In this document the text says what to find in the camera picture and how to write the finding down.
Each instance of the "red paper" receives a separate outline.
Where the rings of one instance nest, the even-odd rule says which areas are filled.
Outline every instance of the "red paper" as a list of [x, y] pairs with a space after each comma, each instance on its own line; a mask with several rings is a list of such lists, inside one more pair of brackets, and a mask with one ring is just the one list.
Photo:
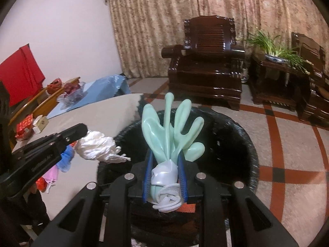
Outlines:
[[36, 95], [44, 79], [28, 44], [0, 64], [0, 80], [10, 95], [9, 106]]
[[24, 134], [25, 128], [27, 128], [27, 129], [32, 128], [32, 123], [33, 123], [33, 114], [30, 114], [30, 115], [26, 116], [23, 121], [21, 121], [20, 123], [18, 123], [16, 125], [16, 134], [19, 136]]

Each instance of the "blue gripper pad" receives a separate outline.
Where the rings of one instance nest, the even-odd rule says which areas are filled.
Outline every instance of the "blue gripper pad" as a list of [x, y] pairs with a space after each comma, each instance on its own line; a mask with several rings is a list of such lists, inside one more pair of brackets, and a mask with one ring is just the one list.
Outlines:
[[150, 189], [151, 189], [151, 176], [152, 176], [152, 169], [153, 169], [153, 161], [154, 161], [154, 164], [156, 164], [156, 160], [153, 155], [153, 151], [151, 151], [149, 149], [147, 151], [146, 157], [145, 157], [146, 170], [145, 170], [145, 177], [144, 177], [144, 182], [143, 182], [143, 203], [147, 202], [148, 195], [149, 195]]
[[185, 174], [185, 170], [184, 170], [184, 163], [185, 162], [185, 157], [184, 157], [184, 153], [181, 152], [178, 155], [178, 179], [179, 179], [179, 184], [181, 187], [181, 195], [184, 199], [184, 202], [187, 203], [187, 199], [189, 197], [188, 195], [188, 189], [187, 189], [187, 179], [186, 179], [186, 174]]

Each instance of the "crumpled white plastic bag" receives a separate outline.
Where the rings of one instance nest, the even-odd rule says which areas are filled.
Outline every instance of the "crumpled white plastic bag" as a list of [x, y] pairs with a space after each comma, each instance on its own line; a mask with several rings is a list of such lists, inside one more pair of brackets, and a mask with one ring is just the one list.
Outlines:
[[121, 147], [116, 146], [112, 137], [106, 137], [98, 131], [88, 131], [85, 137], [78, 140], [74, 150], [85, 160], [99, 160], [107, 163], [131, 161], [125, 154], [118, 155]]

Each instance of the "green leaves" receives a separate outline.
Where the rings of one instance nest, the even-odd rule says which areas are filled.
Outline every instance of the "green leaves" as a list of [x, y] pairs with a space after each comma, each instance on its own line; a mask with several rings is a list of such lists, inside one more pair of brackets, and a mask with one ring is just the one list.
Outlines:
[[301, 70], [305, 74], [310, 74], [304, 68], [305, 60], [299, 56], [296, 51], [275, 43], [275, 40], [279, 37], [280, 35], [271, 38], [269, 32], [266, 35], [264, 31], [258, 30], [255, 34], [249, 34], [246, 42], [249, 44], [257, 45], [268, 55], [286, 59], [292, 68]]
[[197, 117], [189, 132], [182, 135], [182, 130], [190, 115], [192, 103], [186, 99], [179, 105], [175, 114], [174, 127], [172, 127], [170, 123], [170, 111], [173, 101], [173, 94], [167, 93], [165, 96], [166, 107], [163, 126], [161, 126], [157, 112], [151, 104], [145, 105], [143, 109], [143, 135], [153, 151], [158, 164], [169, 159], [177, 164], [178, 155], [181, 151], [184, 152], [186, 160], [195, 161], [205, 151], [202, 143], [193, 143], [203, 127], [203, 118]]

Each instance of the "white wall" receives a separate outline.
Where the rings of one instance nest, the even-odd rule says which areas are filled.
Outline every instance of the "white wall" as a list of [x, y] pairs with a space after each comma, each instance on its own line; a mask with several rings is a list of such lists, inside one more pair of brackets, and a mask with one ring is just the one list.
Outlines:
[[0, 63], [28, 43], [44, 86], [122, 72], [104, 0], [17, 0], [0, 26]]

